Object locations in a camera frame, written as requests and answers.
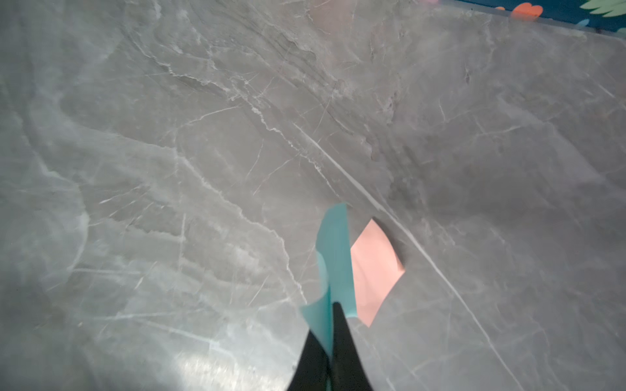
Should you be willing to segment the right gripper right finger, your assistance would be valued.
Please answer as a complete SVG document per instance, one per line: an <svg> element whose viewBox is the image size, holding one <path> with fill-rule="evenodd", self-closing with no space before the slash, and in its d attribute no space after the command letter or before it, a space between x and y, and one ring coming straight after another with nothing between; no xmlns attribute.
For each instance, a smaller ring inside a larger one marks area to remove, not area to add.
<svg viewBox="0 0 626 391"><path fill-rule="evenodd" d="M340 303L333 304L334 348L331 363L331 386L337 391L373 391L360 361Z"/></svg>

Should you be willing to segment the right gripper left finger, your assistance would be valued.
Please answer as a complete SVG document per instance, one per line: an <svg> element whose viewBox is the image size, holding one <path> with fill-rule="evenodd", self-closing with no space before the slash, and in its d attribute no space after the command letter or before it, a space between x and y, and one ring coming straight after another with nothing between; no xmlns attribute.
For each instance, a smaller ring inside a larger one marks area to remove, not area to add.
<svg viewBox="0 0 626 391"><path fill-rule="evenodd" d="M327 391L329 357L312 332L308 332L303 350L287 391Z"/></svg>

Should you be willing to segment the torn pink memo page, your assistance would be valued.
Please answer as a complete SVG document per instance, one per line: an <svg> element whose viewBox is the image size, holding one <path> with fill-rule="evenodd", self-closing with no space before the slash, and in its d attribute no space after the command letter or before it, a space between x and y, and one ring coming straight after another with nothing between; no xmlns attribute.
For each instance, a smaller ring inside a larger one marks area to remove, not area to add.
<svg viewBox="0 0 626 391"><path fill-rule="evenodd" d="M357 317L366 327L371 327L405 269L388 236L374 219L351 246L350 255Z"/></svg>

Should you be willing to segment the torn blue memo page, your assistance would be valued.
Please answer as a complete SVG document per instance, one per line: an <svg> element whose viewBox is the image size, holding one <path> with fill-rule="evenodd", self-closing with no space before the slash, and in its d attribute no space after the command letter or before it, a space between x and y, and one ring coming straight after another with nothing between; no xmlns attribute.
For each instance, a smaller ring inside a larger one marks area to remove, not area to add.
<svg viewBox="0 0 626 391"><path fill-rule="evenodd" d="M303 306L301 313L324 352L332 356L333 304L340 304L345 315L357 316L346 205L334 205L325 213L316 236L316 259L321 297Z"/></svg>

